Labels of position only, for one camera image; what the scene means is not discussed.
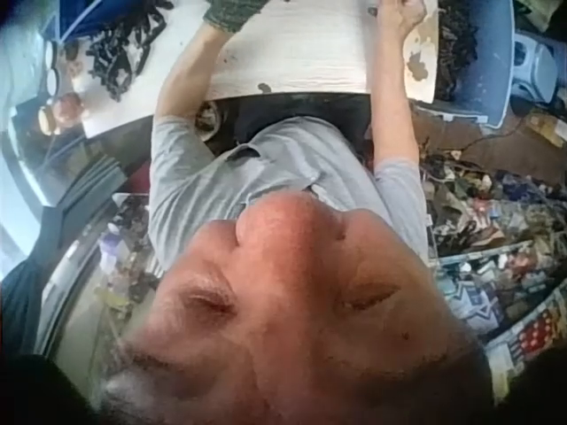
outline floor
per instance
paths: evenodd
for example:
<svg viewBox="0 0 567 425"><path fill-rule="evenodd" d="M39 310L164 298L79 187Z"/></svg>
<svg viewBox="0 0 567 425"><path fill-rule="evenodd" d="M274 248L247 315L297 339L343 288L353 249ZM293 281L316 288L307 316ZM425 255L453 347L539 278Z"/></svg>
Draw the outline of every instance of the floor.
<svg viewBox="0 0 567 425"><path fill-rule="evenodd" d="M460 150L484 137L478 125L467 121L444 122L426 112L414 112L417 141L427 145L428 152ZM526 127L509 111L502 128L497 132L507 135L474 144L462 160L473 162L487 170L502 169L521 175L530 175L547 184L565 183L567 150L556 148L542 136Z"/></svg>

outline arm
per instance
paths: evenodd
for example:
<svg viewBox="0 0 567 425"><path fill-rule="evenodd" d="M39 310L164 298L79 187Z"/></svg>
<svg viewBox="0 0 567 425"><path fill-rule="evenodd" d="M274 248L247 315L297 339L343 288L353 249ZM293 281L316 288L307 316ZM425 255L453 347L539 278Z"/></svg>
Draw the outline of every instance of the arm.
<svg viewBox="0 0 567 425"><path fill-rule="evenodd" d="M203 23L169 72L155 119L175 116L193 121L211 83L214 65L231 34Z"/></svg>
<svg viewBox="0 0 567 425"><path fill-rule="evenodd" d="M389 158L419 164L404 82L403 44L424 17L423 0L382 0L378 8L371 95L375 168Z"/></svg>

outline blue bin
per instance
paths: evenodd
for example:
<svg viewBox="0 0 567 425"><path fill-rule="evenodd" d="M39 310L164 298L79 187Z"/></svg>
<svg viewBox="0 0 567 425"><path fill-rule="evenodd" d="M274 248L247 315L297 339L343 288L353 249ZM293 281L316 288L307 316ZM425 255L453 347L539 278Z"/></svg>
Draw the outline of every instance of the blue bin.
<svg viewBox="0 0 567 425"><path fill-rule="evenodd" d="M463 70L454 102L419 103L427 112L473 120L500 128L508 110L514 73L516 23L512 0L463 0L470 3L470 18L478 28L478 60Z"/></svg>
<svg viewBox="0 0 567 425"><path fill-rule="evenodd" d="M43 36L58 43L95 35L106 25L128 15L142 0L59 0L56 15Z"/></svg>

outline table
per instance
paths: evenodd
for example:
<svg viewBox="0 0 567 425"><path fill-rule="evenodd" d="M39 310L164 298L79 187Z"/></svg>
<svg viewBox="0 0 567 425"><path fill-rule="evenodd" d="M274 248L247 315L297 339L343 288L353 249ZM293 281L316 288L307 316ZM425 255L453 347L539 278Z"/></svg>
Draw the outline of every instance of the table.
<svg viewBox="0 0 567 425"><path fill-rule="evenodd" d="M428 16L404 45L409 97L432 102L439 47L438 0L425 0ZM262 93L369 93L376 0L272 0L225 46L207 100ZM208 7L206 0L175 0L164 11L167 28L151 46L146 67L120 103L88 74L92 58L73 79L88 110L85 135L94 137L153 114L159 90Z"/></svg>

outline workbench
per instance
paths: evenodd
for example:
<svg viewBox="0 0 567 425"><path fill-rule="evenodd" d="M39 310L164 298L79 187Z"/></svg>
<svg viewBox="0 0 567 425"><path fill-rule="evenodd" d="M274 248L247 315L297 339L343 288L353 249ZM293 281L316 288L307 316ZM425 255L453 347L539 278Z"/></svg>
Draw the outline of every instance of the workbench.
<svg viewBox="0 0 567 425"><path fill-rule="evenodd" d="M428 15L404 45L408 96L430 103L437 74L438 1L425 0ZM151 45L144 71L119 103L88 70L82 42L81 71L73 88L83 99L87 137L153 114L169 70L196 33L206 0L174 0L164 11L167 27ZM376 0L272 0L222 51L207 100L266 93L369 93Z"/></svg>

